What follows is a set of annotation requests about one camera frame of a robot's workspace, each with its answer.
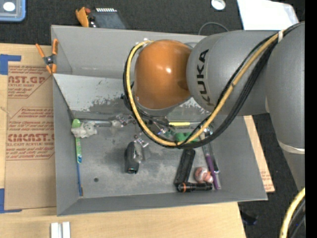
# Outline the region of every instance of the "blue container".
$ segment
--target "blue container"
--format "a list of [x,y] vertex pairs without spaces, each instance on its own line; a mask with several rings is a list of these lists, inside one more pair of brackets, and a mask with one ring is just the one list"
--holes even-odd
[[0,0],[0,22],[21,22],[26,16],[26,0]]

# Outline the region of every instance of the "black carpet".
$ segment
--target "black carpet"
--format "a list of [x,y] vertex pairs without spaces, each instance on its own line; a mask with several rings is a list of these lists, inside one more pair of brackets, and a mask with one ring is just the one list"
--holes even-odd
[[[276,0],[293,5],[299,20],[305,20],[305,0]],[[215,11],[210,0],[27,0],[27,16],[21,23],[0,23],[0,42],[50,45],[50,26],[78,25],[75,9],[113,7],[120,11],[130,29],[197,34],[209,21],[229,30],[242,29],[236,0],[225,0],[226,9]],[[222,32],[206,26],[202,35]],[[247,238],[277,238],[290,202],[298,193],[283,153],[277,143],[269,115],[254,116],[276,191],[268,201],[239,203],[244,213],[257,216],[255,225],[245,226]],[[304,230],[298,232],[305,237]]]

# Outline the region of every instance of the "orange clip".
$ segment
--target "orange clip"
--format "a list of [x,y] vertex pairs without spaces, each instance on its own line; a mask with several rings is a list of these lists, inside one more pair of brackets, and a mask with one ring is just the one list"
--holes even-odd
[[82,7],[80,10],[75,10],[77,20],[83,27],[89,27],[89,20],[87,15],[90,13],[90,9]]
[[46,57],[42,48],[40,47],[39,44],[35,44],[36,48],[38,49],[41,58],[43,58],[45,64],[46,64],[46,69],[50,74],[56,73],[57,70],[57,65],[55,64],[55,57],[57,56],[58,53],[58,40],[54,39],[53,40],[53,45],[52,45],[52,55],[49,57]]

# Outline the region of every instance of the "pink ball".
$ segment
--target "pink ball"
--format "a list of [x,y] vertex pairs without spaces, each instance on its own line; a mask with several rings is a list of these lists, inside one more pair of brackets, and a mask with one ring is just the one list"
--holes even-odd
[[199,167],[195,170],[195,180],[201,182],[213,182],[213,178],[207,168]]

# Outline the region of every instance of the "green toothbrush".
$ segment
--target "green toothbrush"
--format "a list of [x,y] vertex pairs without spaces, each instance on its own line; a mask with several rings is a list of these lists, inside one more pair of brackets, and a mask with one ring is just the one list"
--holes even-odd
[[[80,120],[74,119],[72,123],[73,128],[80,127]],[[78,187],[79,187],[79,196],[83,196],[83,188],[80,181],[80,172],[79,172],[79,164],[82,161],[81,158],[81,144],[80,144],[80,138],[75,137],[75,143],[76,143],[76,159],[77,159],[77,175],[78,175]]]
[[[74,119],[73,120],[73,124],[72,124],[73,128],[79,128],[80,127],[80,120],[79,119]],[[81,163],[82,162],[82,156],[81,156],[81,144],[80,144],[80,138],[76,137],[75,138],[75,142],[76,142],[76,157],[77,157],[77,163]]]

